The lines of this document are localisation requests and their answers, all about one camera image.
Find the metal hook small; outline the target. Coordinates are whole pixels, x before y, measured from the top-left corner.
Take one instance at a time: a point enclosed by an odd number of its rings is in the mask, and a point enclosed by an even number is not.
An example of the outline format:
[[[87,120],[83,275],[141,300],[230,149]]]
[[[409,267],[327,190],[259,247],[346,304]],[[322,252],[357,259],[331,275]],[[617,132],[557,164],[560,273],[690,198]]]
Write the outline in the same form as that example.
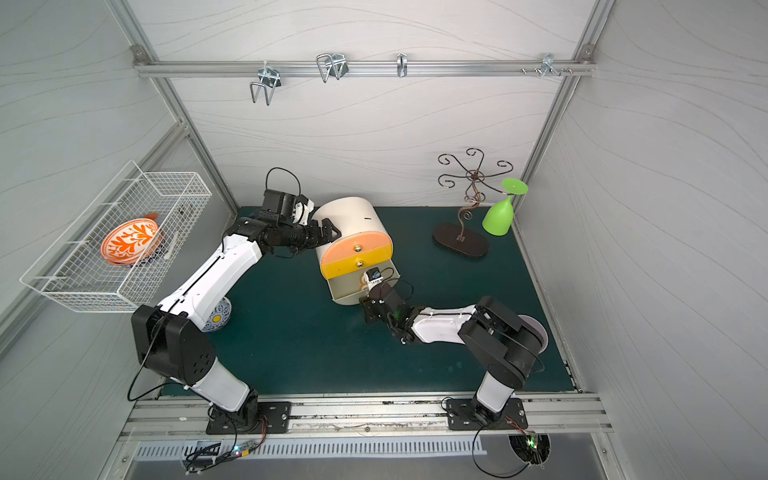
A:
[[[399,78],[405,78],[408,75],[408,58],[404,53],[396,57],[396,74]]]

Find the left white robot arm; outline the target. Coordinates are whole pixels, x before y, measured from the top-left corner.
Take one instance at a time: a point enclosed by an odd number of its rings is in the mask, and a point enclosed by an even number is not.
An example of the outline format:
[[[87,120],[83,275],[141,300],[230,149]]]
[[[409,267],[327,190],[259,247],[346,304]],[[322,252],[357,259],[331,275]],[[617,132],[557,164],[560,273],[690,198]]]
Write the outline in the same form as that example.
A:
[[[156,306],[131,316],[139,369],[176,382],[219,410],[250,422],[258,393],[219,360],[204,328],[225,295],[264,255],[277,247],[296,254],[332,243],[341,231],[331,220],[311,220],[303,194],[267,189],[261,208],[238,218],[211,256]]]

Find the blue patterned cup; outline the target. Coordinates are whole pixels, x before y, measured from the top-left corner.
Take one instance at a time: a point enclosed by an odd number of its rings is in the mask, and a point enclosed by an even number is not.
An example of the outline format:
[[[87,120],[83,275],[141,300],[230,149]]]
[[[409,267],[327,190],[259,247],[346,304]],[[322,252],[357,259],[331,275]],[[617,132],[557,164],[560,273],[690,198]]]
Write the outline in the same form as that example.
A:
[[[228,324],[231,314],[232,304],[228,298],[223,297],[209,315],[202,331],[204,333],[211,333],[221,330]]]

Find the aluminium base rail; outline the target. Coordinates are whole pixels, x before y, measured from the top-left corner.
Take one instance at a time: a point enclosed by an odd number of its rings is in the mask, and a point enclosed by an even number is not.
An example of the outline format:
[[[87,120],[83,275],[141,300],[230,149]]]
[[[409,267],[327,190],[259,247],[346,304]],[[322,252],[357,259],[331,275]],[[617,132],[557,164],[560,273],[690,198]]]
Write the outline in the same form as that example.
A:
[[[394,392],[265,395],[263,402],[289,402],[277,439],[451,435],[446,398],[470,392]],[[596,393],[518,392],[528,428],[540,433],[612,433],[613,424]],[[208,403],[192,396],[137,402],[118,435],[120,441],[209,439]]]

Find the yellow drawer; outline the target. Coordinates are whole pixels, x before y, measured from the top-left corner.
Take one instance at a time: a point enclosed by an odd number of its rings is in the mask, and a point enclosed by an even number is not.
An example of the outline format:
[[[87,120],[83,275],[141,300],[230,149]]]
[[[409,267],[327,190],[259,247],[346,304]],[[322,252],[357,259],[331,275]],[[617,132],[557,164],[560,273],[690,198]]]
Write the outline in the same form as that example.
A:
[[[363,271],[380,263],[389,261],[393,249],[380,247],[370,251],[353,252],[351,256],[336,260],[323,260],[320,264],[322,275],[330,280],[353,272]]]

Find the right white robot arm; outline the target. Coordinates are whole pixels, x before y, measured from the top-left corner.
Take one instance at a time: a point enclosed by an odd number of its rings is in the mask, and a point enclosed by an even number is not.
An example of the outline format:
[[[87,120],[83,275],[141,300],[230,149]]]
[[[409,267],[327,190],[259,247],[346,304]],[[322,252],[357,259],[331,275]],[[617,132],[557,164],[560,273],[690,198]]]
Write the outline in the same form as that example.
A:
[[[384,323],[405,345],[451,343],[466,347],[485,368],[472,399],[474,416],[485,424],[501,417],[549,344],[548,333],[538,320],[515,313],[491,296],[457,309],[411,307],[393,287],[380,283],[360,305],[367,323]]]

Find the cream round drawer cabinet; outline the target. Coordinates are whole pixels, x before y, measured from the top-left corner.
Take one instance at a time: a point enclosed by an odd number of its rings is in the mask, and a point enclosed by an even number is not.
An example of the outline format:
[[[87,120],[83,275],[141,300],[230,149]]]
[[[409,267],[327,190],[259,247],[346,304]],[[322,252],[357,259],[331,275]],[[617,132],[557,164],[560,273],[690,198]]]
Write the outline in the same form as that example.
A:
[[[336,229],[340,231],[339,238],[365,231],[382,231],[387,233],[373,205],[361,197],[345,197],[326,203],[312,217],[313,220],[318,222],[324,218],[329,218],[336,226]]]

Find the metal hook middle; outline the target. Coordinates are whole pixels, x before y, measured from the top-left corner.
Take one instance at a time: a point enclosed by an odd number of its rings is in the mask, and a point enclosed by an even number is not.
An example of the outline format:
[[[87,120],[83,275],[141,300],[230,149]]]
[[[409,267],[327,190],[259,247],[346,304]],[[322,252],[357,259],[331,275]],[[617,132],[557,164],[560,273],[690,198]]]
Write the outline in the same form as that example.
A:
[[[349,72],[349,66],[344,54],[322,53],[316,57],[316,66],[323,83],[330,78],[340,80]]]

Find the brown metal cup stand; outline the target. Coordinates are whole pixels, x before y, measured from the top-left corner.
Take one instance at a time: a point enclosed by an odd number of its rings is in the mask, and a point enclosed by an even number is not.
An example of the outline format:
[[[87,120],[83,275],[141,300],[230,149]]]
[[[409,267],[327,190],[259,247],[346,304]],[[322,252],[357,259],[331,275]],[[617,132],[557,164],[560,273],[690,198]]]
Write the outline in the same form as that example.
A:
[[[477,165],[467,167],[465,163],[452,153],[442,153],[437,157],[440,165],[447,167],[457,165],[462,174],[443,173],[438,176],[438,185],[444,189],[454,189],[458,180],[466,180],[467,188],[464,190],[464,202],[457,212],[457,223],[444,222],[433,231],[433,240],[441,247],[463,255],[470,259],[480,259],[489,251],[489,241],[480,233],[468,228],[468,222],[473,218],[473,213],[486,200],[486,195],[481,189],[484,186],[497,193],[502,190],[491,186],[487,179],[493,179],[514,171],[514,165],[507,160],[499,160],[496,166],[501,169],[495,174],[486,175],[482,171],[485,153],[475,147],[467,148],[465,154],[470,159],[476,158]]]

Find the metal hook left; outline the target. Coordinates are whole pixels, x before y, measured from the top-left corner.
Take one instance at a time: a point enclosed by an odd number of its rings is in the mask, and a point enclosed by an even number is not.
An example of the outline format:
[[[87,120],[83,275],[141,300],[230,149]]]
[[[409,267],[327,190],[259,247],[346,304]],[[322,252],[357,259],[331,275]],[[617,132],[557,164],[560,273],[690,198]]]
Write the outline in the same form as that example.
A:
[[[257,72],[257,79],[250,83],[250,94],[253,103],[259,98],[264,100],[267,106],[270,106],[275,91],[282,86],[281,75],[278,70],[265,62]]]

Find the green plastic goblet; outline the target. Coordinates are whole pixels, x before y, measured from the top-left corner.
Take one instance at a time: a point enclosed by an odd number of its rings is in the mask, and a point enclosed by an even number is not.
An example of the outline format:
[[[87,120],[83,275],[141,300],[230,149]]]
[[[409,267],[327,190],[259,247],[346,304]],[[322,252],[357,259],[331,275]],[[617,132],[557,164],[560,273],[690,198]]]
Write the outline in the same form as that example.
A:
[[[493,236],[505,236],[511,229],[515,215],[512,198],[514,196],[523,196],[528,191],[528,185],[522,180],[515,178],[504,179],[502,181],[502,192],[505,194],[505,197],[502,201],[489,208],[482,222],[483,229]]]

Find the metal hook right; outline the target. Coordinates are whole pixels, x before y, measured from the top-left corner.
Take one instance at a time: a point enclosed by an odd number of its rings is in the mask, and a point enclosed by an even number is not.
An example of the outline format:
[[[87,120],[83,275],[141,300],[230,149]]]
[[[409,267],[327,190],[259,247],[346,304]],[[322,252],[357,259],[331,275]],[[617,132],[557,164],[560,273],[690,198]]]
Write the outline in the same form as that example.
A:
[[[547,53],[542,59],[540,64],[533,69],[521,68],[520,72],[524,76],[535,75],[539,78],[546,77],[564,77],[570,76],[573,73],[571,68],[560,68],[555,65],[555,58],[551,53]]]

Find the grey bottom drawer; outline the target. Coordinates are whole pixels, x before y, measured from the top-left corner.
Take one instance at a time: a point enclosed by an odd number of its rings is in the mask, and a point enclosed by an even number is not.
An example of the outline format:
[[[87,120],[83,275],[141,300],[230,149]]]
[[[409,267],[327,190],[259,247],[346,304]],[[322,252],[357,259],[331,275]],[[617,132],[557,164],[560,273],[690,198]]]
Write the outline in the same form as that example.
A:
[[[328,280],[327,284],[332,300],[342,306],[358,305],[359,301],[366,298],[369,294],[367,273],[373,269],[376,269],[380,274],[380,279],[374,280],[375,284],[386,281],[394,286],[400,279],[400,272],[391,260],[373,266],[366,266],[357,272]]]

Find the purple plate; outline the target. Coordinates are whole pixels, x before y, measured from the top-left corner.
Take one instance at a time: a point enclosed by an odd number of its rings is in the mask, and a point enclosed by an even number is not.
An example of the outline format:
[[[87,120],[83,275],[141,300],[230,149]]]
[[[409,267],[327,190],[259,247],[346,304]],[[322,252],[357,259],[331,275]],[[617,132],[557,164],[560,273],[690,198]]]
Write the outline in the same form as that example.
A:
[[[545,327],[538,320],[531,316],[519,315],[519,318],[529,330],[535,333],[540,343],[539,354],[543,353],[549,344],[549,336]]]

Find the aluminium top rail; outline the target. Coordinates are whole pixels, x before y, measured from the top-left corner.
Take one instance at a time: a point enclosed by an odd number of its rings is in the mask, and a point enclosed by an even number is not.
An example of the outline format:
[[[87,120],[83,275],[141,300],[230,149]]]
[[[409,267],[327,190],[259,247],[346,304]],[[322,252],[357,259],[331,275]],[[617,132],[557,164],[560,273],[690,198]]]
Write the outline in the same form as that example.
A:
[[[396,74],[396,58],[385,60],[348,60],[349,78],[399,78]],[[417,60],[408,57],[408,75],[405,78],[487,78],[524,76],[521,68],[533,69],[541,59],[534,60]],[[138,75],[144,78],[251,78],[265,62],[248,61],[179,61],[155,62],[135,65]],[[278,70],[281,79],[319,78],[316,62],[267,61]],[[555,60],[560,68],[571,68],[570,76],[590,76],[596,70],[594,62]]]

